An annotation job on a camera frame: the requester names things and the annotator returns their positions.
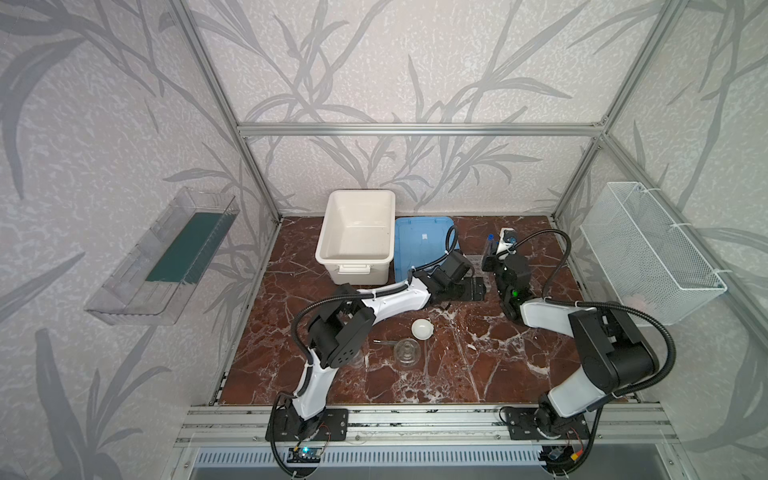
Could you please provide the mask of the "blue capped test tube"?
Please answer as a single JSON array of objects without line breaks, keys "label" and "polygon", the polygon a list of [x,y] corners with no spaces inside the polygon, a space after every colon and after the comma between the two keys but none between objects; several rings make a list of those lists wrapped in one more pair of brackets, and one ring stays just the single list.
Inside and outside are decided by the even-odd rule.
[{"label": "blue capped test tube", "polygon": [[498,249],[498,242],[497,242],[497,240],[495,238],[495,235],[494,234],[490,234],[487,237],[487,240],[486,240],[486,243],[485,243],[485,247],[484,247],[484,251],[483,251],[483,255],[484,256],[494,256],[497,253],[497,249]]}]

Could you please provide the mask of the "clear test tube rack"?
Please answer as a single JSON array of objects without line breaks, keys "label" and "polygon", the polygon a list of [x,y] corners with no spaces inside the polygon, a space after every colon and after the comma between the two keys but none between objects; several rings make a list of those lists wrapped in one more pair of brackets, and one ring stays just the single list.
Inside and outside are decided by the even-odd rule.
[{"label": "clear test tube rack", "polygon": [[494,274],[492,271],[484,271],[482,269],[483,256],[479,254],[468,255],[467,259],[472,264],[472,267],[469,270],[472,277],[475,279],[482,280],[483,285],[485,286],[486,294],[490,294],[491,292],[494,292],[496,290]]}]

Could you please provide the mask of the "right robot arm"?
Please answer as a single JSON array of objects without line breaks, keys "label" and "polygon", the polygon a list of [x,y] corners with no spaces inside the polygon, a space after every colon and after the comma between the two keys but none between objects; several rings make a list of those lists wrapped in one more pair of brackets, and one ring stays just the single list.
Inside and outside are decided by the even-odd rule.
[{"label": "right robot arm", "polygon": [[674,339],[649,314],[615,302],[537,298],[531,269],[516,253],[486,254],[505,316],[528,328],[573,339],[580,367],[540,400],[542,424],[571,419],[664,380],[677,360]]}]

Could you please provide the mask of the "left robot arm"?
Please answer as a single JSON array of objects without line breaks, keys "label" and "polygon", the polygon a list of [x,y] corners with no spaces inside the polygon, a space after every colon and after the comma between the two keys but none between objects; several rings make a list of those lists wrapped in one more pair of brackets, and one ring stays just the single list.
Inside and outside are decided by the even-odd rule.
[{"label": "left robot arm", "polygon": [[344,284],[333,296],[304,307],[290,325],[305,364],[288,412],[301,422],[318,419],[337,371],[357,355],[377,324],[435,304],[481,302],[486,292],[472,263],[452,251],[425,268],[412,268],[396,284],[370,290]]}]

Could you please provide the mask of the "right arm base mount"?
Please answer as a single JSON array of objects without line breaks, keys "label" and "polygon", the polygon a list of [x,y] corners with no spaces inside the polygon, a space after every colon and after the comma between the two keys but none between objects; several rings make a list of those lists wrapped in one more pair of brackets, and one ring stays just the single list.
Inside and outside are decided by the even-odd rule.
[{"label": "right arm base mount", "polygon": [[499,419],[507,428],[511,440],[586,441],[589,424],[583,414],[560,417],[548,406],[502,406]]}]

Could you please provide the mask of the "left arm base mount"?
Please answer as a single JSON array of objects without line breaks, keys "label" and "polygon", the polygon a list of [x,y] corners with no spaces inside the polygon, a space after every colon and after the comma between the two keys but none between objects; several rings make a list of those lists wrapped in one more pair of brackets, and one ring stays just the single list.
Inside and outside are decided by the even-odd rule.
[{"label": "left arm base mount", "polygon": [[326,408],[310,419],[302,419],[293,407],[279,407],[270,415],[265,439],[275,442],[340,442],[347,437],[348,424],[348,409]]}]

